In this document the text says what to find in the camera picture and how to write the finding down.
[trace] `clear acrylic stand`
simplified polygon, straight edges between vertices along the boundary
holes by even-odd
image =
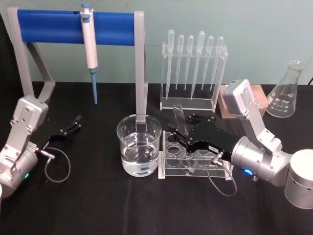
[[[159,156],[158,178],[164,179],[166,176],[192,176],[207,177],[208,161],[215,157],[215,154],[198,150],[189,154],[179,143],[175,142],[173,134],[163,131],[163,152]],[[222,161],[223,165],[232,173],[233,165]],[[225,178],[231,180],[228,173],[218,165],[211,165],[210,176],[215,178]]]
[[[219,90],[221,87],[224,69],[228,57],[226,45],[221,47],[212,47],[211,52],[208,52],[208,47],[203,47],[200,56],[199,69],[197,75],[197,83],[195,86],[195,92],[191,98],[192,83],[194,77],[195,61],[197,57],[196,47],[193,47],[190,58],[189,72],[187,75],[187,83],[185,89],[185,71],[187,63],[187,46],[183,46],[181,52],[181,62],[179,69],[179,82],[176,88],[176,74],[177,60],[178,60],[178,47],[174,46],[172,51],[172,62],[170,69],[170,84],[169,92],[166,97],[166,83],[168,73],[168,54],[169,50],[167,45],[163,42],[162,45],[162,72],[161,72],[161,93],[160,93],[160,110],[172,109],[174,105],[180,104],[183,109],[187,110],[209,110],[215,111]],[[207,70],[206,70],[206,58],[209,58]],[[217,57],[217,67],[215,76],[212,76],[215,64],[215,58]],[[203,75],[205,76],[205,83],[202,88]]]

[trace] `glass beaker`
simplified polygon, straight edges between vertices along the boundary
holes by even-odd
[[[125,171],[135,177],[152,174],[158,165],[159,121],[148,115],[130,115],[120,121],[116,132]]]
[[[267,96],[266,111],[278,118],[290,117],[295,111],[299,76],[304,69],[304,63],[290,60],[284,77]]]

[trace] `black table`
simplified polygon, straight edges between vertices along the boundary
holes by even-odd
[[[36,83],[36,93],[42,85]],[[263,86],[266,93],[272,86]],[[58,83],[44,125],[33,137],[48,134],[82,115],[82,129],[63,145],[72,163],[64,184],[48,182],[46,158],[16,192],[2,202],[1,235],[312,235],[313,210],[291,205],[283,188],[252,181],[233,171],[236,196],[221,196],[206,178],[157,178],[157,172],[134,178],[122,168],[116,126],[135,112],[134,85],[98,84],[94,107],[91,84]],[[20,86],[0,88],[0,146],[9,134],[9,121]],[[283,150],[313,148],[313,87],[299,86],[296,112],[289,118],[265,114],[266,127],[281,139]],[[159,111],[159,84],[149,85],[147,114],[165,128],[172,111]],[[242,134],[237,120],[218,125]],[[224,190],[231,183],[218,181]]]

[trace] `label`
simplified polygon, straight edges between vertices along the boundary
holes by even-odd
[[[217,148],[214,148],[214,147],[212,147],[212,146],[209,146],[209,149],[212,150],[213,152],[219,153],[219,151],[218,151]]]

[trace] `plastic dropper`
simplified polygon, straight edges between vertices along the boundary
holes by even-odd
[[[168,92],[170,90],[172,56],[173,56],[173,49],[174,49],[174,35],[175,35],[174,30],[170,29],[168,31],[168,38],[167,38],[168,62],[167,62],[167,78],[166,78],[166,99],[168,96]]]
[[[195,66],[195,72],[194,72],[194,79],[192,81],[190,99],[192,99],[192,96],[193,96],[193,94],[195,92],[195,88],[196,88],[196,82],[197,82],[197,76],[198,76],[198,70],[199,70],[199,62],[200,62],[200,56],[201,56],[201,51],[203,48],[204,39],[205,39],[205,32],[201,31],[198,35],[196,66]]]
[[[180,70],[180,60],[181,60],[181,53],[182,53],[182,48],[184,46],[184,35],[180,34],[178,36],[178,44],[177,44],[177,66],[176,66],[176,89],[177,89],[177,84],[178,84],[178,79],[179,79],[179,70]]]
[[[185,69],[185,90],[186,90],[186,83],[187,83],[187,77],[188,77],[188,71],[189,71],[189,65],[190,65],[190,57],[191,57],[193,45],[194,45],[194,36],[189,35],[188,44],[187,44],[187,61],[186,61],[186,69]]]
[[[205,62],[204,62],[201,90],[203,90],[203,86],[204,86],[204,83],[205,83],[206,72],[207,72],[207,67],[209,65],[209,59],[211,57],[211,51],[212,51],[212,48],[213,48],[213,43],[214,43],[214,37],[211,35],[211,36],[209,36],[207,38],[207,43],[206,43],[206,54],[207,54],[207,57],[206,57]]]
[[[223,38],[223,36],[220,36],[217,39],[217,43],[216,43],[216,57],[215,57],[214,66],[213,66],[210,91],[212,90],[212,86],[213,86],[213,83],[214,83],[214,80],[215,80],[217,63],[219,61],[220,53],[222,51],[223,42],[224,42],[224,38]]]

